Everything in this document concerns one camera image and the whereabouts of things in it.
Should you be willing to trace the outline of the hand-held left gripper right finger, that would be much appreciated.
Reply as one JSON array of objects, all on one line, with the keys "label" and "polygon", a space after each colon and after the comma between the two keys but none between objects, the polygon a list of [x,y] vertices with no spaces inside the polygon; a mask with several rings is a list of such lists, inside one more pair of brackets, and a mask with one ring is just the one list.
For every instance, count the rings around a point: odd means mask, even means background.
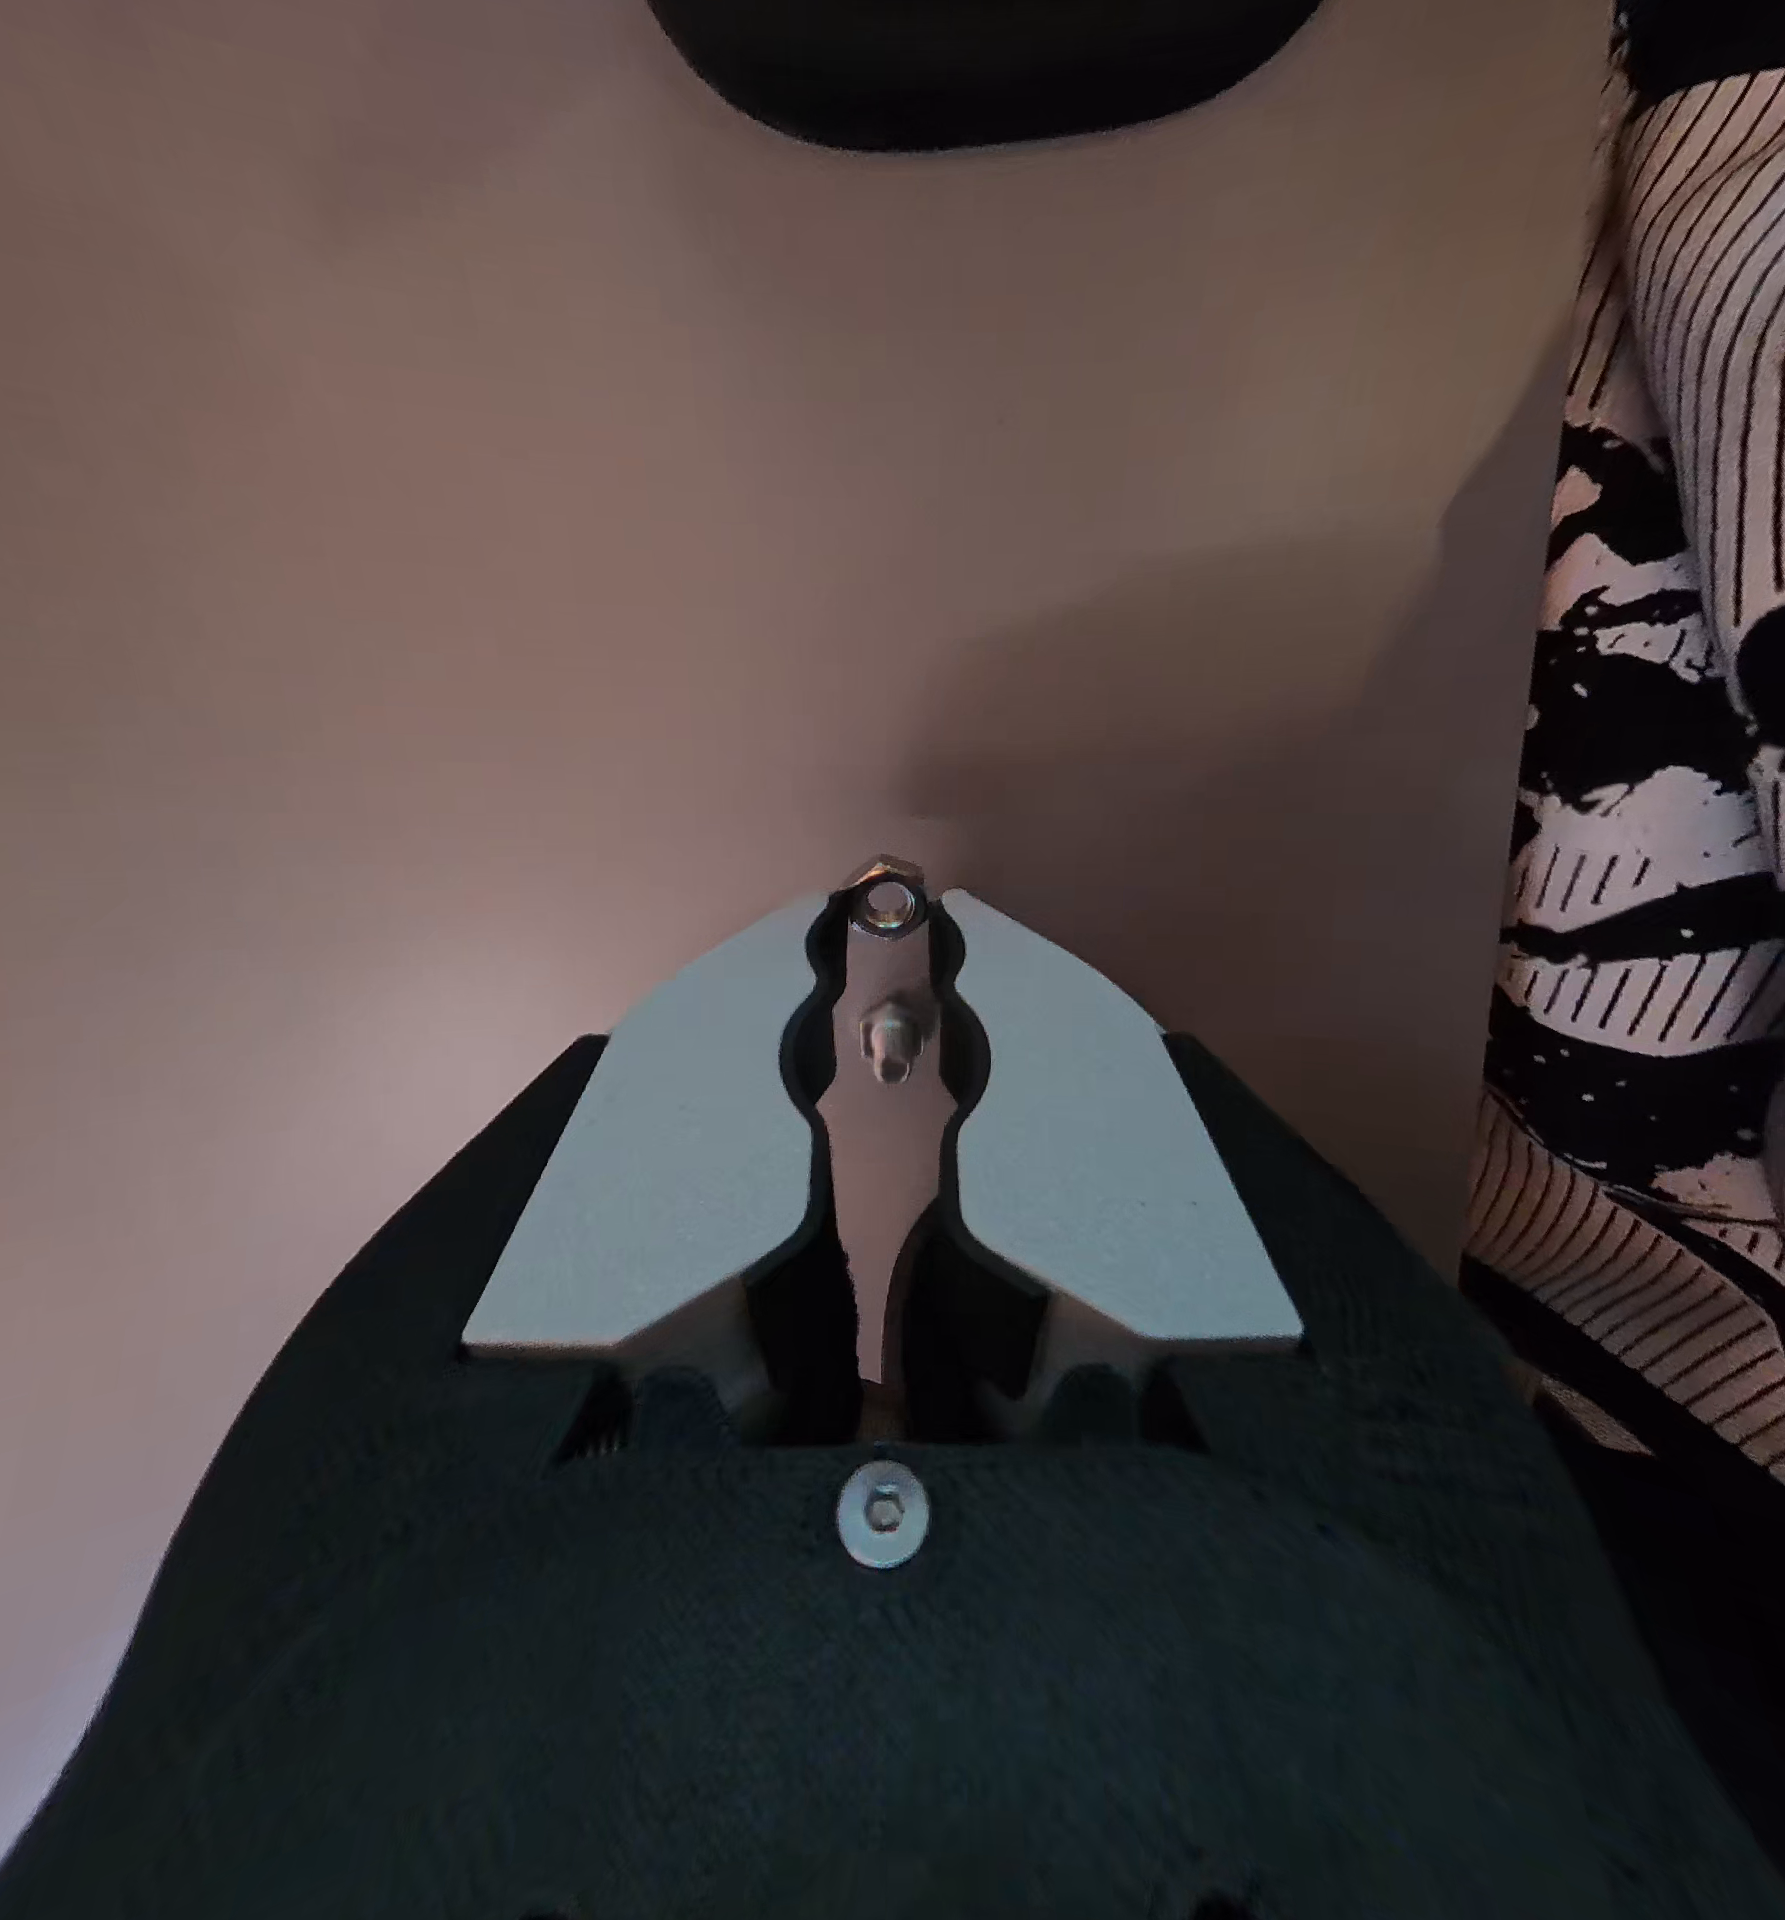
[{"label": "hand-held left gripper right finger", "polygon": [[892,1279],[911,1415],[1045,1415],[1172,1359],[1283,1359],[1302,1314],[1162,1020],[1108,973],[954,888],[933,905],[937,1201]]}]

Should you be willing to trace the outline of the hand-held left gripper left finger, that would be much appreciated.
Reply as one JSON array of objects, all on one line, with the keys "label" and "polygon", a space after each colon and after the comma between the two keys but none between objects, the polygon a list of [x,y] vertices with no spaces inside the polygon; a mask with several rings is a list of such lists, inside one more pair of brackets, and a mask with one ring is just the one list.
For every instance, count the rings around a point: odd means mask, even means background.
[{"label": "hand-held left gripper left finger", "polygon": [[831,1219],[839,893],[735,929],[603,1046],[466,1320],[470,1359],[696,1368],[730,1415],[857,1405]]}]

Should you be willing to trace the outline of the silver bolt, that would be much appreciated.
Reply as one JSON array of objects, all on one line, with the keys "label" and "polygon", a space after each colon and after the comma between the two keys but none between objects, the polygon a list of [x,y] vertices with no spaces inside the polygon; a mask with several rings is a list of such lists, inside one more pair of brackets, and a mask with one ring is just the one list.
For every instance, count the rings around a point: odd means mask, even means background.
[{"label": "silver bolt", "polygon": [[926,870],[902,856],[863,861],[831,905],[846,907],[847,929],[873,943],[902,943],[933,917]]}]

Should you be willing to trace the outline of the black white patterned pants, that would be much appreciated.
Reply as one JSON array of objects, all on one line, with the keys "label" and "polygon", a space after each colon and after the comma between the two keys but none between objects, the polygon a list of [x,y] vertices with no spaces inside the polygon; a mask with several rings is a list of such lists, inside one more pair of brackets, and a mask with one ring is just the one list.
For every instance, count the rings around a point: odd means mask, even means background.
[{"label": "black white patterned pants", "polygon": [[1610,4],[1466,1285],[1785,1514],[1785,4]]}]

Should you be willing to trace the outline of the black honeycomb wrist rest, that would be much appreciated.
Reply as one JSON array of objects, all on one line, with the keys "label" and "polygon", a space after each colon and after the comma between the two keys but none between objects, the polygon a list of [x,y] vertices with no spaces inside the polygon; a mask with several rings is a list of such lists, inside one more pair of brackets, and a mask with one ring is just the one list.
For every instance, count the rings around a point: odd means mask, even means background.
[{"label": "black honeycomb wrist rest", "polygon": [[650,0],[689,72],[822,152],[994,152],[1191,113],[1315,0]]}]

